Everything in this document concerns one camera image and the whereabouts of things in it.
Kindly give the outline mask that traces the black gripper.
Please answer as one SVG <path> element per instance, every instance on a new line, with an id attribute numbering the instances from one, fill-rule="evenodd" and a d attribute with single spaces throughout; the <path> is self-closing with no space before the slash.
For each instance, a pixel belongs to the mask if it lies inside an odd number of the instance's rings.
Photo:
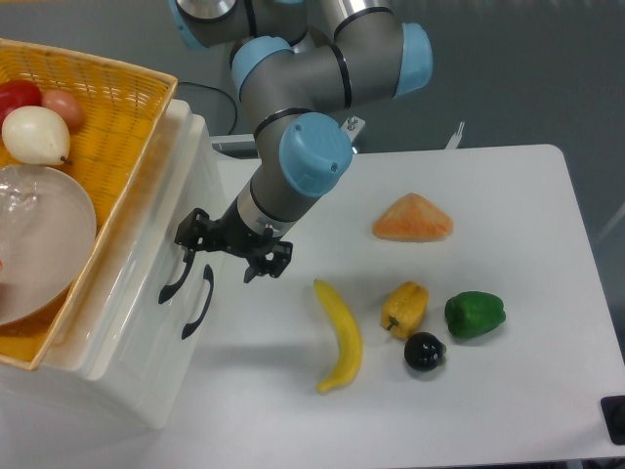
<path id="1" fill-rule="evenodd" d="M 224 251 L 246 258 L 244 283 L 255 277 L 280 277 L 293 253 L 293 244 L 274 236 L 271 225 L 261 223 L 250 228 L 237 207 L 229 207 L 216 222 L 205 210 L 193 209 L 179 224 L 175 243 L 183 248 L 183 262 L 187 267 L 192 265 L 197 252 Z"/>

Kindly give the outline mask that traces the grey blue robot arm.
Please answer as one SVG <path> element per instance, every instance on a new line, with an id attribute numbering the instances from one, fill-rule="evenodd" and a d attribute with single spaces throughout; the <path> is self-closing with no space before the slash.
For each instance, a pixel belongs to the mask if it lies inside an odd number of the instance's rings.
<path id="1" fill-rule="evenodd" d="M 313 41 L 303 1 L 170 7 L 190 44 L 233 43 L 230 72 L 261 158 L 220 218 L 195 209 L 180 223 L 184 264 L 199 251 L 223 251 L 247 261 L 246 279 L 278 277 L 291 259 L 286 233 L 352 161 L 352 141 L 333 113 L 424 87 L 434 67 L 430 39 L 387 1 L 323 2 L 331 32 L 323 45 Z"/>

